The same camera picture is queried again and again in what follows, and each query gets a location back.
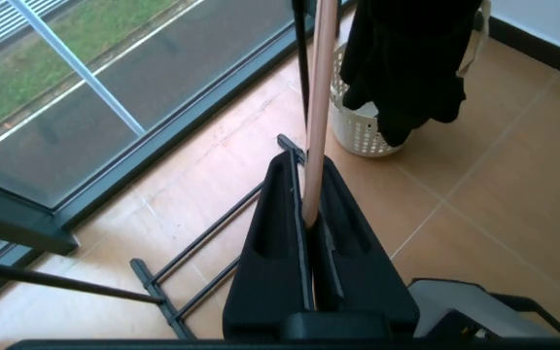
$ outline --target wall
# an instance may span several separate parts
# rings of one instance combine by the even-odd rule
[[[492,16],[560,47],[560,0],[492,0]]]

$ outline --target wooden stick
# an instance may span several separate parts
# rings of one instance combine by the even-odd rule
[[[302,207],[306,228],[311,228],[315,224],[319,212],[328,109],[330,107],[330,82],[333,72],[336,10],[336,1],[317,0],[313,69],[308,104],[308,137],[306,141],[308,155],[305,165]]]

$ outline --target green grass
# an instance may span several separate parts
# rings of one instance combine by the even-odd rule
[[[83,62],[115,45],[139,25],[180,0],[84,0],[51,29]],[[0,121],[71,73],[42,39],[0,60]]]

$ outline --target white plastic basket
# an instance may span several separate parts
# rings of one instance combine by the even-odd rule
[[[334,50],[334,64],[331,86],[330,121],[332,132],[338,142],[347,151],[363,157],[384,157],[399,150],[391,147],[384,141],[377,131],[377,109],[372,102],[364,107],[352,111],[342,105],[342,96],[347,91],[347,86],[340,79],[340,65],[345,53],[345,45]]]

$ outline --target sidewalk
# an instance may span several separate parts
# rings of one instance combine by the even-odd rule
[[[97,78],[150,129],[291,19],[289,1],[204,0]],[[134,140],[83,85],[0,142],[0,186],[56,205]]]

